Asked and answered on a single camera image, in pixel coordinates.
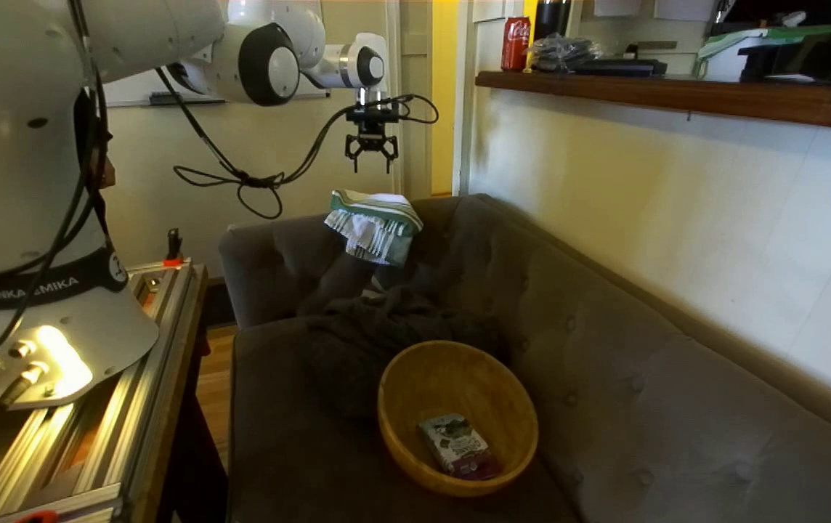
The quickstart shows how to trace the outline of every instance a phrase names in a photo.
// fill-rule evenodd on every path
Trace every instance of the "floor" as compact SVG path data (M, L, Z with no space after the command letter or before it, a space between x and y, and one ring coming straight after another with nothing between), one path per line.
M208 326L208 355L199 359L199 377L194 386L223 468L230 464L233 339L236 326Z

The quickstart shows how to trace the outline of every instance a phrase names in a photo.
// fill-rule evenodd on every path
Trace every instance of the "light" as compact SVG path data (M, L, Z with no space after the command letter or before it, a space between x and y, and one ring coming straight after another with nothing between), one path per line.
M77 357L60 329L40 326L35 332L38 346L45 351L54 367L54 397L74 396L92 380L89 367Z

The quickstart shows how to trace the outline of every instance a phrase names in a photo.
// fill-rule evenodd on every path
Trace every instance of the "shelf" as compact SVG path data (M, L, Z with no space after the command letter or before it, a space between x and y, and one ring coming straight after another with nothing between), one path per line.
M831 127L831 86L817 83L722 83L688 78L478 72L478 86L597 98L616 105L696 110L743 118L778 118Z

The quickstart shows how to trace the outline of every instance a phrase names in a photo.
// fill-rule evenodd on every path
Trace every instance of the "wooden bowl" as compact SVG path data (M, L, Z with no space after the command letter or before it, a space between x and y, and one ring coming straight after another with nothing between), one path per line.
M443 474L417 422L458 413L489 441L496 474L461 479ZM377 389L381 436L390 455L429 490L484 497L518 479L536 451L536 416L528 393L496 357L454 339L426 339L390 359Z

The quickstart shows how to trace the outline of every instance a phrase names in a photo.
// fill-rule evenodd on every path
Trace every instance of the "white wall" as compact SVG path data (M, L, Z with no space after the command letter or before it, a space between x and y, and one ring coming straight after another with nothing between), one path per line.
M475 25L471 72L496 67ZM468 89L461 192L831 386L831 130Z
M329 40L352 40L355 33L390 33L384 0L321 0ZM300 98L284 107L217 105L198 107L198 118L236 165L252 175L295 168L324 118L355 101L355 94L330 98ZM146 265L166 252L167 227L179 227L182 249L220 275L214 245L226 224L256 224L236 200L233 189L192 189L170 175L170 165L220 171L214 156L188 130L179 110L170 107L112 107L111 160L120 184L104 192L111 236L124 265ZM381 156L361 156L355 175L342 156L345 134L355 127L336 121L317 165L294 187L281 189L284 214L314 214L329 208L330 189L394 192L401 165L387 175Z

